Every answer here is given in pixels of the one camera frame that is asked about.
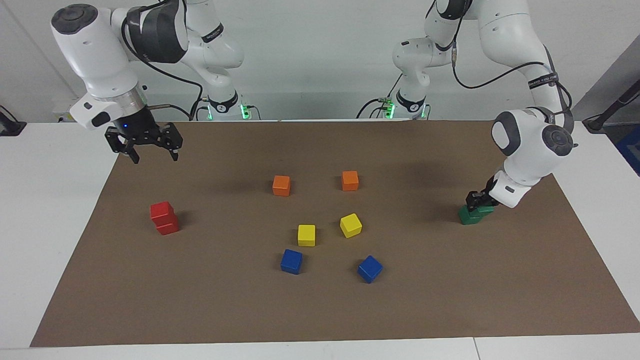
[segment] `black clamp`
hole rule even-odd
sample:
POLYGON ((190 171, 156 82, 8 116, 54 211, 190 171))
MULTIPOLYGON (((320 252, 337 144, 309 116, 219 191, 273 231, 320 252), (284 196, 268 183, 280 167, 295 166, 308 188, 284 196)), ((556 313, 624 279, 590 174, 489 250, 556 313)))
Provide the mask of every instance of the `black clamp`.
POLYGON ((163 127, 156 125, 138 136, 126 136, 116 127, 109 126, 104 136, 113 152, 128 155, 134 164, 140 162, 135 145, 155 145, 167 149, 174 161, 178 161, 178 150, 182 147, 182 135, 173 122, 163 127), (126 139, 124 143, 120 141, 120 136, 126 139))
POLYGON ((489 179, 489 181, 487 181, 486 187, 481 192, 469 192, 469 194, 467 195, 467 209, 469 210, 469 212, 472 212, 473 210, 481 208, 483 206, 496 207, 500 205, 500 202, 498 200, 489 195, 489 192, 493 189, 495 183, 497 183, 497 181, 494 181, 492 177, 491 179, 489 179))

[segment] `orange block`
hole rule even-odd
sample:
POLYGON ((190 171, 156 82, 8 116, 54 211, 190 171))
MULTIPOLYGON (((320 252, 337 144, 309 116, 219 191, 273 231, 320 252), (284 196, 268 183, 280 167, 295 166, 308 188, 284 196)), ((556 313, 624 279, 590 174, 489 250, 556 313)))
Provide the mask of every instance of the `orange block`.
POLYGON ((343 171, 342 172, 342 191, 354 192, 358 190, 360 181, 358 180, 357 171, 343 171))
POLYGON ((291 178, 289 176, 276 175, 273 178, 273 195, 289 196, 291 193, 291 178))

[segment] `blue block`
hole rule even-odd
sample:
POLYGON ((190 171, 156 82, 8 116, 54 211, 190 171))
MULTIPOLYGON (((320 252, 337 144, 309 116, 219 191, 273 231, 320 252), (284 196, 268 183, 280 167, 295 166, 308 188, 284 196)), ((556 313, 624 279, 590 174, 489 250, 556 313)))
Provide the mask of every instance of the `blue block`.
POLYGON ((302 253, 289 249, 285 250, 284 255, 282 256, 282 261, 280 262, 280 268, 282 271, 298 275, 300 274, 301 267, 302 253))
POLYGON ((382 264, 378 262, 373 256, 369 255, 361 264, 358 266, 358 274, 362 276, 364 281, 369 284, 375 280, 380 272, 382 271, 382 264))

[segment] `black stand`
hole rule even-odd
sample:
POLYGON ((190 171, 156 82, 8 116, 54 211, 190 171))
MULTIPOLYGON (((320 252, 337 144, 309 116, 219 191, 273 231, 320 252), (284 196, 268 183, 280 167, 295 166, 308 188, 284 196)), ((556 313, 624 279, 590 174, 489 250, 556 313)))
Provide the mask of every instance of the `black stand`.
POLYGON ((640 80, 636 81, 622 96, 616 100, 611 106, 595 120, 584 120, 582 123, 592 134, 602 134, 602 126, 609 120, 618 110, 629 104, 640 93, 640 80))
POLYGON ((27 126, 26 122, 11 121, 0 112, 0 129, 3 129, 0 131, 0 136, 18 136, 25 126, 27 126))

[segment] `robot arm label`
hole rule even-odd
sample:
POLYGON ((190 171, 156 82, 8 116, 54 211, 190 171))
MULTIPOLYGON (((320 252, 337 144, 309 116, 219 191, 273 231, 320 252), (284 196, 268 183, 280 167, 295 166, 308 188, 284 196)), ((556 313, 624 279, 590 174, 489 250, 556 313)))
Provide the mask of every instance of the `robot arm label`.
POLYGON ((212 32, 206 34, 205 36, 202 37, 202 41, 205 42, 205 44, 208 44, 210 42, 212 42, 213 40, 215 40, 218 36, 222 35, 222 32, 225 30, 225 26, 220 23, 220 25, 218 25, 217 28, 215 28, 212 32))

